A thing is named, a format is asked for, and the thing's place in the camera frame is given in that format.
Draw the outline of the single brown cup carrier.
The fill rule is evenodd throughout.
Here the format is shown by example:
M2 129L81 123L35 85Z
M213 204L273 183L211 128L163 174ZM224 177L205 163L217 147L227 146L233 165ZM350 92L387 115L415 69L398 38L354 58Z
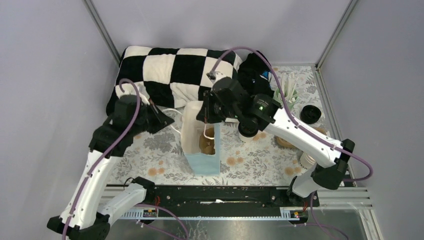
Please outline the single brown cup carrier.
M205 137L202 133L199 137L199 148L202 154L214 155L216 153L215 140Z

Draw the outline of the white paper bag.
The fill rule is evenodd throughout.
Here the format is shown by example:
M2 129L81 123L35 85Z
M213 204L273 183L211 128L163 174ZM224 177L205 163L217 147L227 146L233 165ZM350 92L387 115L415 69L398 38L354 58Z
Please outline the white paper bag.
M163 112L176 112L181 116L180 145L189 166L196 176L218 176L220 174L220 126L206 124L196 119L201 112L202 101L188 102L183 111L165 108Z

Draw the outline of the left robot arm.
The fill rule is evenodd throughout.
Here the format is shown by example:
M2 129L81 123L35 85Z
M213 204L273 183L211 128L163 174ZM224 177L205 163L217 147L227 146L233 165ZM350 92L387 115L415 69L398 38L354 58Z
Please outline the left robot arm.
M124 95L114 105L92 135L84 171L68 206L47 222L47 228L64 240L104 240L111 226L132 207L158 200L154 182L132 177L121 193L100 206L109 176L135 136L155 134L174 123L152 101L144 103L136 95Z

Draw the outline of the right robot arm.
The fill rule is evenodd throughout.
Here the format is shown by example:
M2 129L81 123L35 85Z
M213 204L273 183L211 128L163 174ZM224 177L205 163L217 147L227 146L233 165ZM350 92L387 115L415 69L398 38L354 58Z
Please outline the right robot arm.
M236 119L239 132L265 131L294 145L315 160L314 166L292 180L287 201L301 205L314 191L337 190L345 181L350 154L355 143L332 139L299 121L279 102L266 94L250 95L237 80L224 77L203 94L196 119L206 124Z

